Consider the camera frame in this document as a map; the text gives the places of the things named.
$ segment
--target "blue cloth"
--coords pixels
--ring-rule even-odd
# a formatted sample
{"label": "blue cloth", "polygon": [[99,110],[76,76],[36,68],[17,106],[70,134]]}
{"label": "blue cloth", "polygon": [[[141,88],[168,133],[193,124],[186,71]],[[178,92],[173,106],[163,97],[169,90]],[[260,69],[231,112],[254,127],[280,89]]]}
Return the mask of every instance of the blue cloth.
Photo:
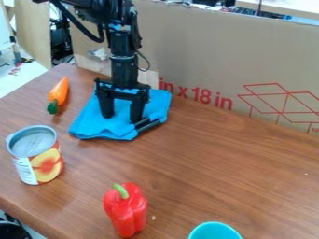
{"label": "blue cloth", "polygon": [[[123,90],[123,92],[137,93],[137,90]],[[151,121],[167,120],[172,95],[167,91],[150,90],[150,102],[146,104],[143,118],[149,117]],[[105,119],[100,110],[99,100],[95,91],[91,95],[82,111],[72,123],[69,134],[79,139],[109,138],[116,140],[132,140],[138,133],[130,123],[130,101],[115,100],[115,115]]]}

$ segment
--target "can lid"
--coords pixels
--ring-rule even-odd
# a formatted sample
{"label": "can lid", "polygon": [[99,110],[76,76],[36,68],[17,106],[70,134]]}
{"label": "can lid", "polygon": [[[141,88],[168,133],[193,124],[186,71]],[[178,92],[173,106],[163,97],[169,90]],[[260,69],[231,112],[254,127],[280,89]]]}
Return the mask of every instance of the can lid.
{"label": "can lid", "polygon": [[7,142],[9,152],[18,157],[31,157],[50,149],[56,133],[48,126],[30,126],[12,135]]}

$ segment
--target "can label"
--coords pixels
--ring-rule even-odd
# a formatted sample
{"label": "can label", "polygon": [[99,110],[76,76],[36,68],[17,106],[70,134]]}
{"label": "can label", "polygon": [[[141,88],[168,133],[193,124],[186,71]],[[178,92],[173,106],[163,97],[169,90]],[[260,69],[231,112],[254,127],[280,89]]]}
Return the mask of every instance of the can label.
{"label": "can label", "polygon": [[14,159],[13,162],[21,181],[31,185],[51,181],[61,173],[64,167],[58,142],[41,154],[29,158]]}
{"label": "can label", "polygon": [[37,185],[34,170],[30,164],[29,158],[18,158],[13,160],[22,182],[31,185]]}

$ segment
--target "red bell pepper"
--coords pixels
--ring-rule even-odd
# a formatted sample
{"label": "red bell pepper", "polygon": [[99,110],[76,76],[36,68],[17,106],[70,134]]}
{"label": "red bell pepper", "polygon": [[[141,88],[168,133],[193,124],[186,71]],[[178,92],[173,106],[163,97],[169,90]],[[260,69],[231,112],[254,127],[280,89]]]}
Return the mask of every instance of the red bell pepper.
{"label": "red bell pepper", "polygon": [[103,199],[104,210],[122,237],[131,237],[146,226],[146,198],[132,183],[113,185]]}

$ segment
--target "plastic pepper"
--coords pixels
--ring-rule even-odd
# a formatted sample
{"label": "plastic pepper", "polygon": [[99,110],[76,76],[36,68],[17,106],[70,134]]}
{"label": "plastic pepper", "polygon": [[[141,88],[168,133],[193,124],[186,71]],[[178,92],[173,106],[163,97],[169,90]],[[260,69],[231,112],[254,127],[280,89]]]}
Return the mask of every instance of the plastic pepper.
{"label": "plastic pepper", "polygon": [[146,198],[132,183],[113,185],[104,195],[104,210],[122,237],[131,237],[146,226]]}
{"label": "plastic pepper", "polygon": [[56,114],[58,112],[58,105],[62,105],[66,99],[68,93],[68,78],[64,77],[53,89],[49,92],[48,100],[48,112],[50,114]]}

